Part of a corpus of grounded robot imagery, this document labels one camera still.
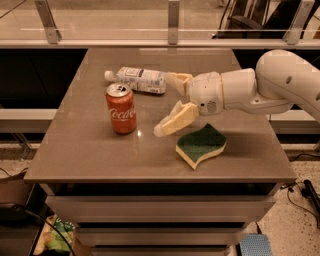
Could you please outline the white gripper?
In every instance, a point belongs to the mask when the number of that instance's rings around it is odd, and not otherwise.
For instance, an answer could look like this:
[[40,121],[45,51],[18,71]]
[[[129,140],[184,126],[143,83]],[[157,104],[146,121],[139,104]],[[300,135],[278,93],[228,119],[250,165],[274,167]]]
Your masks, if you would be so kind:
[[187,92],[192,103],[178,101],[170,114],[154,127],[155,136],[167,136],[187,127],[197,119],[199,113],[209,116],[222,112],[222,82],[217,72],[200,74],[194,78],[187,73],[168,72],[164,75],[164,81],[181,95]]

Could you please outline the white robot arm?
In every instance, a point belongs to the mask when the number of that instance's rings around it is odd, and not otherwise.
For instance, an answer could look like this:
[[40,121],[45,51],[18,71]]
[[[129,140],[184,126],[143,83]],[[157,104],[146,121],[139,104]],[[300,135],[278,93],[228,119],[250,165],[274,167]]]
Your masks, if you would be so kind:
[[249,114],[279,114],[297,105],[320,122],[320,70],[285,50],[264,53],[254,69],[171,75],[168,84],[188,97],[154,127],[163,137],[185,128],[200,115],[237,109]]

